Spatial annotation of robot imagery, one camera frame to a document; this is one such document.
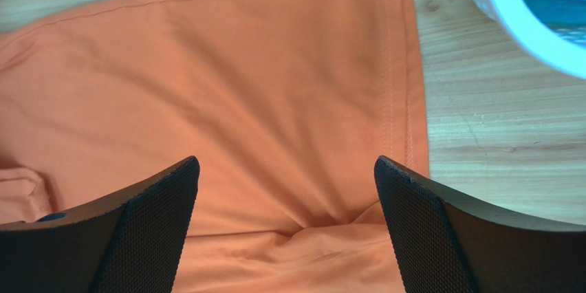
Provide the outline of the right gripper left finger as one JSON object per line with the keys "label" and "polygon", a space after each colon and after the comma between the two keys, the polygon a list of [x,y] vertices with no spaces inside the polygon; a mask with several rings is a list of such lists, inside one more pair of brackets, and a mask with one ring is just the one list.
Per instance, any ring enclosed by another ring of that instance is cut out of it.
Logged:
{"label": "right gripper left finger", "polygon": [[37,221],[1,226],[2,292],[170,292],[197,197],[190,156]]}

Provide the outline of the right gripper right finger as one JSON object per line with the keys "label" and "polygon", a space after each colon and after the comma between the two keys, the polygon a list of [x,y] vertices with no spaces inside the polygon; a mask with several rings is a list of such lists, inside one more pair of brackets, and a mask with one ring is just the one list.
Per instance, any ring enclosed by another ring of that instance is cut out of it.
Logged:
{"label": "right gripper right finger", "polygon": [[585,227],[496,206],[385,156],[374,179],[407,292],[584,292]]}

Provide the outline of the orange t-shirt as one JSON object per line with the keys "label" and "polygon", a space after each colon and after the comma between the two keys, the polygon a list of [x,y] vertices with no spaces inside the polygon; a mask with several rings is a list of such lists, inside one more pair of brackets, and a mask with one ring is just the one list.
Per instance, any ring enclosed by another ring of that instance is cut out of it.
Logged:
{"label": "orange t-shirt", "polygon": [[402,292],[373,179],[428,173],[413,0],[104,0],[1,37],[1,222],[194,155],[175,292]]}

